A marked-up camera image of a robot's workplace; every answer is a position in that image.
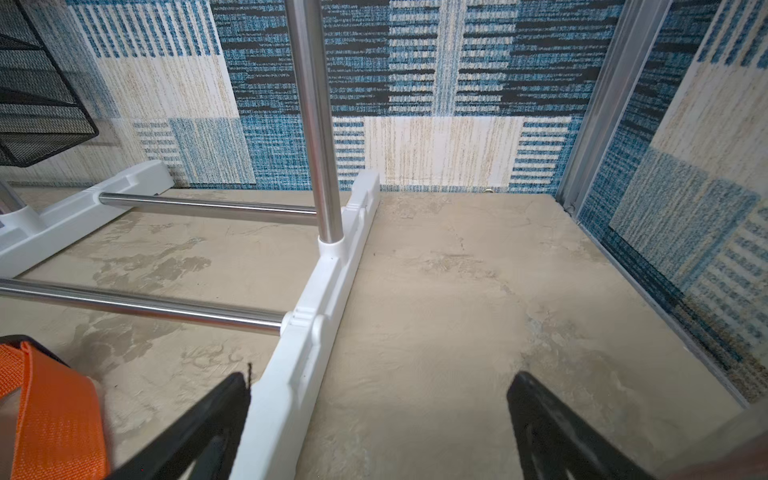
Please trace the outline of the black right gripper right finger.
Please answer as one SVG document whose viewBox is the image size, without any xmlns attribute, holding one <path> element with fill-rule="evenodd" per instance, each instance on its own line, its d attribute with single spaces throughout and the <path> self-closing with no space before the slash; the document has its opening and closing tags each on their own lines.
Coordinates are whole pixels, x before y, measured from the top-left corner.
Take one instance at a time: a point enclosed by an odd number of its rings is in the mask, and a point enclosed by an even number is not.
<svg viewBox="0 0 768 480">
<path fill-rule="evenodd" d="M 652 477 L 532 374 L 518 372 L 506 398 L 524 478 Z"/>
</svg>

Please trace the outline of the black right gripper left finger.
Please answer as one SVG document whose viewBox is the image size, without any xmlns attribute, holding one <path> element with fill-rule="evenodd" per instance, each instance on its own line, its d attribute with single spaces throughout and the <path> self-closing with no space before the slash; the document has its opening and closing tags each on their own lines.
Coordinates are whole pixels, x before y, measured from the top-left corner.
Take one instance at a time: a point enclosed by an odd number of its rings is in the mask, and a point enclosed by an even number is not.
<svg viewBox="0 0 768 480">
<path fill-rule="evenodd" d="M 227 376 L 110 479 L 227 479 L 237 455 L 250 391 L 240 372 Z"/>
</svg>

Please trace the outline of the orange waist bag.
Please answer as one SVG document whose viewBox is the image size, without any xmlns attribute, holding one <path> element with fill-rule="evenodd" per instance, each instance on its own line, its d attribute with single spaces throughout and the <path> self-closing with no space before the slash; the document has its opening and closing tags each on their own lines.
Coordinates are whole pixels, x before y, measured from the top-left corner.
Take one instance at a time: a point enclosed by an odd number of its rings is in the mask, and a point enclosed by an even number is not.
<svg viewBox="0 0 768 480">
<path fill-rule="evenodd" d="M 1 396 L 18 390 L 12 479 L 104 479 L 110 465 L 93 382 L 32 340 L 1 345 Z"/>
</svg>

